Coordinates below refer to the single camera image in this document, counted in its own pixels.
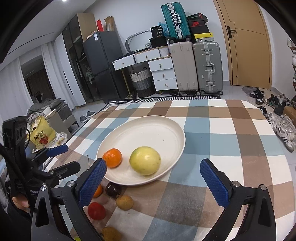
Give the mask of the person's left hand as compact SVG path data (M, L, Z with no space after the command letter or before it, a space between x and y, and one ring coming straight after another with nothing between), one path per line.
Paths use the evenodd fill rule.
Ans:
M29 202L25 196L22 194L19 194L15 197L11 198L13 202L13 207L17 208L18 210L22 210L28 214L31 214L30 208L29 208Z

